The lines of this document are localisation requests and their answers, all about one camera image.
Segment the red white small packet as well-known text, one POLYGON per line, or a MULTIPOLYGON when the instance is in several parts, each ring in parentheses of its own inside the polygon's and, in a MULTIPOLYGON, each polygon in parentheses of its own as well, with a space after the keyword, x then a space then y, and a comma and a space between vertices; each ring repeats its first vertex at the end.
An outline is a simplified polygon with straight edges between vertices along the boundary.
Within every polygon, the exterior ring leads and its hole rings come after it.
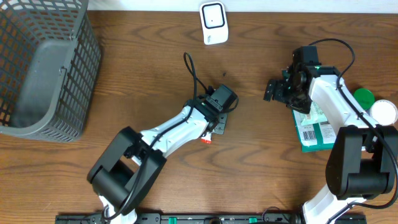
POLYGON ((211 144, 211 142, 212 142, 211 137, 212 137, 212 133, 206 132, 201 137, 201 142, 203 142, 205 144, 211 144))

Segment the green white package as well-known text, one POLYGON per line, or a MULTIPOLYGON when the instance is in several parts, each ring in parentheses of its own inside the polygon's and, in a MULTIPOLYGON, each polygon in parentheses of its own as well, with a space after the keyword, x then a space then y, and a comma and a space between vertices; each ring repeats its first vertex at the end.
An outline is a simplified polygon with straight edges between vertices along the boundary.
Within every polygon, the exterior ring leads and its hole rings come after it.
POLYGON ((302 126, 300 117, 302 113, 293 110, 292 115, 298 139, 302 145, 302 152, 315 152, 333 148, 336 134, 327 122, 302 126))

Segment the green lid jar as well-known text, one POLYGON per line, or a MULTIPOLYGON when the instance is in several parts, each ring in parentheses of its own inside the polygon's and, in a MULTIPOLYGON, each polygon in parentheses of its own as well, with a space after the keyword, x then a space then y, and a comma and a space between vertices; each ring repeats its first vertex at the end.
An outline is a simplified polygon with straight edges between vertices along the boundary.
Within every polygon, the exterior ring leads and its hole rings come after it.
POLYGON ((366 88, 357 89, 353 96, 364 110, 370 109, 375 102, 374 94, 366 88))

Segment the white jar blue label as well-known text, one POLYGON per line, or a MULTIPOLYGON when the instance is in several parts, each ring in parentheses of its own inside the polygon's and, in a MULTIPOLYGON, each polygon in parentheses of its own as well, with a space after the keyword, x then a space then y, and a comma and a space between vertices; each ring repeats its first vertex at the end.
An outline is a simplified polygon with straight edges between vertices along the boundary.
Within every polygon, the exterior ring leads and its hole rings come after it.
POLYGON ((377 100, 369 110, 380 125, 388 126, 397 121, 397 107, 388 100, 377 100))

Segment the pale green wipes packet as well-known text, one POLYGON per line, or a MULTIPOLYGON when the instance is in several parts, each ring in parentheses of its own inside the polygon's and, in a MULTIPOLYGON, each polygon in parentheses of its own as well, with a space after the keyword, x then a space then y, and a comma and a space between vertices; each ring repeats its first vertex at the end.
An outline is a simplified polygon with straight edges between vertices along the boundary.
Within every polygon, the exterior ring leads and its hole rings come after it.
POLYGON ((310 106, 309 114, 301 114, 300 117, 302 118, 302 121, 301 121, 302 126, 328 121, 324 112, 321 110, 321 108, 315 102, 312 102, 312 104, 310 106))

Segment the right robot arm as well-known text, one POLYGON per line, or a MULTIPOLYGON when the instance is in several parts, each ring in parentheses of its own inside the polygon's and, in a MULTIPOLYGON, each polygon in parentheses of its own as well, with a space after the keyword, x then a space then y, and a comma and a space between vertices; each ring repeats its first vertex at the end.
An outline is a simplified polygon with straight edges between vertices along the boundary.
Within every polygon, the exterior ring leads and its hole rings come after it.
POLYGON ((326 164, 325 186, 291 214, 290 223, 334 223, 353 207, 375 209, 368 200, 394 192, 397 200, 397 129, 370 117, 344 84, 334 66, 322 65, 317 48, 292 52, 292 64, 281 80, 269 80, 264 100, 276 100, 308 114, 316 103, 331 124, 336 140, 326 164))

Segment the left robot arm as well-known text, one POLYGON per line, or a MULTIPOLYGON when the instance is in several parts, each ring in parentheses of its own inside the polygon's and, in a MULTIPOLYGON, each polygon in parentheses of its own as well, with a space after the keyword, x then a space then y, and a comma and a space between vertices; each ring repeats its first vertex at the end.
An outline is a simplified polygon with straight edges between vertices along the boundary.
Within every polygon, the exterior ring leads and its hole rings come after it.
POLYGON ((152 188, 167 158, 184 144, 212 133, 238 96, 226 85, 196 96, 158 127, 126 127, 114 137, 87 175, 104 209, 101 223, 135 223, 136 208, 152 188))

